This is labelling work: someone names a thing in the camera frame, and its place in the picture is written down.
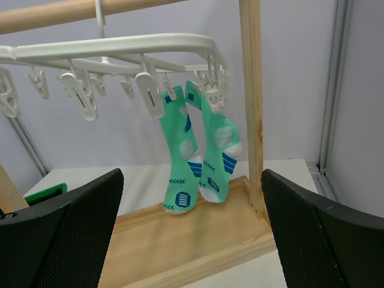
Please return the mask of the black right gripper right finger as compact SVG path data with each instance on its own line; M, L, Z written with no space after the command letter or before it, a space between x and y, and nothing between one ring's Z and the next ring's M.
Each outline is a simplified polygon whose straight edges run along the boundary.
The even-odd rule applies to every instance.
M287 287L383 287L383 218L262 173Z

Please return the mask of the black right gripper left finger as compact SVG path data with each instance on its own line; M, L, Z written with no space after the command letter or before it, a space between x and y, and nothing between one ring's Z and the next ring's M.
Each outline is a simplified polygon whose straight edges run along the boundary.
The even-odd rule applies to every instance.
M124 187L120 169L1 215L1 287L97 287Z

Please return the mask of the white plastic clip hanger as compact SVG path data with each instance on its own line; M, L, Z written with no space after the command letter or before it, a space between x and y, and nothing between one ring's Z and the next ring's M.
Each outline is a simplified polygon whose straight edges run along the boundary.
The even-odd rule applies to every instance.
M214 113L229 96L227 63L213 39L198 34L160 33L107 38L108 15L160 6L161 1L61 1L1 12L1 34L96 19L99 37L93 40L2 46L1 65L62 70L57 77L65 93L88 121L98 117L94 92L106 94L103 77L121 76L121 86L134 98L137 86L151 116L164 116L161 88L171 100L176 93L169 79L158 74L192 72Z

